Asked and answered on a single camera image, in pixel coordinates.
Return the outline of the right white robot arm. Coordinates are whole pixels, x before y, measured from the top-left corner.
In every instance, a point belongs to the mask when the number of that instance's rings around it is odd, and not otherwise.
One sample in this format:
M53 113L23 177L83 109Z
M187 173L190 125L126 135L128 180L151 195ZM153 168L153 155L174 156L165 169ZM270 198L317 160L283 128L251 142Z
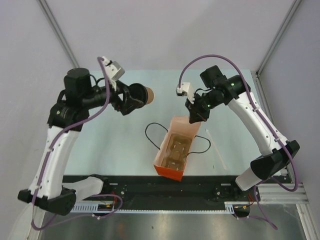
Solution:
M224 104L243 122L256 142L260 157L235 179L230 188L231 196L242 201L249 189L266 181L285 168L300 149L296 140L289 141L268 119L257 103L250 86L240 75L227 78L214 65L200 74L207 91L198 94L189 82L178 83L176 94L186 96L185 106L189 111L189 123L205 122L210 111Z

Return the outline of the black plastic cup lid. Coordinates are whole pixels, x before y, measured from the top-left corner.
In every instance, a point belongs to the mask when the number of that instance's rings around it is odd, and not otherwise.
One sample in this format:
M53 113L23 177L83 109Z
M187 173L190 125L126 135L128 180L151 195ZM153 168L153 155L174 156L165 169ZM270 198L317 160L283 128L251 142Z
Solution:
M132 98L142 101L142 106L147 104L148 91L145 86L140 83L133 83L128 86Z

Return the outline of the brown paper coffee cup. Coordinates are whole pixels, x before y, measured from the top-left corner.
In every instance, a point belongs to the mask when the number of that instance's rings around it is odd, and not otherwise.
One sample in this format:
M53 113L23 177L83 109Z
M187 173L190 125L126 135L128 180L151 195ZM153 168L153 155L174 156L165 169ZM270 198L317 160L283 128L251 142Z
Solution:
M145 89L146 89L146 95L147 95L145 104L149 105L150 103L153 102L153 100L155 98L155 94L154 94L154 91L151 88L145 87Z

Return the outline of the orange paper bag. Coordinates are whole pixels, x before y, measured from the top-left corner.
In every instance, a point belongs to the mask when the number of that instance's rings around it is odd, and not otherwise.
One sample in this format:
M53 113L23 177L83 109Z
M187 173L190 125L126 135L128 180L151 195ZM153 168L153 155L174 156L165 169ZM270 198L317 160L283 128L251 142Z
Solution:
M156 145L148 136L148 128L152 125L160 126L166 131L160 145ZM159 176L180 182L183 178L189 155L204 154L211 148L211 141L198 135L200 127L200 122L189 123L188 116L174 116L171 119L169 128L158 122L151 122L145 127L145 137L158 150L153 166ZM203 151L192 151L191 148L195 138L206 140L208 147Z

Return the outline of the brown pulp cup carrier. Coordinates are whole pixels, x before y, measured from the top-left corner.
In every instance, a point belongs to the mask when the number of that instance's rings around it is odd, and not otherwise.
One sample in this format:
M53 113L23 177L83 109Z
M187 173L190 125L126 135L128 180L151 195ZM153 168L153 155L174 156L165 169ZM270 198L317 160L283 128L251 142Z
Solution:
M191 148L190 137L173 133L165 150L161 166L175 171L182 171Z

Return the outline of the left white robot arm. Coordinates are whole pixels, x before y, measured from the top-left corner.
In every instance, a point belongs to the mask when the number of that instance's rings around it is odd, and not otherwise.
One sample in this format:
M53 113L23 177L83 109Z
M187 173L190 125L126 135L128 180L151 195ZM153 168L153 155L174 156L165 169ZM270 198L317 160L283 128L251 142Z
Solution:
M111 104L122 115L128 115L153 101L153 91L140 83L126 85L116 82L104 87L92 85L93 76L86 68L74 68L64 77L64 90L51 108L47 121L47 141L40 166L27 189L20 190L17 198L27 204L66 216L76 202L96 196L105 200L110 196L109 179L99 174L63 185L66 165L81 132L88 122L89 111Z

